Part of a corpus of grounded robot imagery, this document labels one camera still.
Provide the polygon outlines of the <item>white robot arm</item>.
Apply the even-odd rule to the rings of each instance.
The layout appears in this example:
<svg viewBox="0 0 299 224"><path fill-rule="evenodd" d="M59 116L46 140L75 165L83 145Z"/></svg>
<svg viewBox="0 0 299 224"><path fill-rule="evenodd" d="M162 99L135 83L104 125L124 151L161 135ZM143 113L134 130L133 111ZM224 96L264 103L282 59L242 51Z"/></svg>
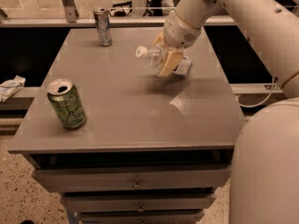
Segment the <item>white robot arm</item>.
<svg viewBox="0 0 299 224"><path fill-rule="evenodd" d="M285 95L243 126L232 158L229 224L299 224L299 20L296 0L178 0L160 39L183 51L224 9L258 64L233 66L233 83L275 81Z"/></svg>

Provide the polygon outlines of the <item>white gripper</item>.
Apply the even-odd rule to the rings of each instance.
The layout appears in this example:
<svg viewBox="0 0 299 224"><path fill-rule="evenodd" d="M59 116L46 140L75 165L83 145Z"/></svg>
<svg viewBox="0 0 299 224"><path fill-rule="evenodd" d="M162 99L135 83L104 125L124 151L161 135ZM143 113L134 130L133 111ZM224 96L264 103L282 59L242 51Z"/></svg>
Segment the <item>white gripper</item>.
<svg viewBox="0 0 299 224"><path fill-rule="evenodd" d="M157 34L153 47L162 47L164 42L174 48L188 48L201 34L201 29L192 28L175 11L171 11L164 22L164 30ZM168 77L183 58L182 49L168 49L162 59L158 77Z"/></svg>

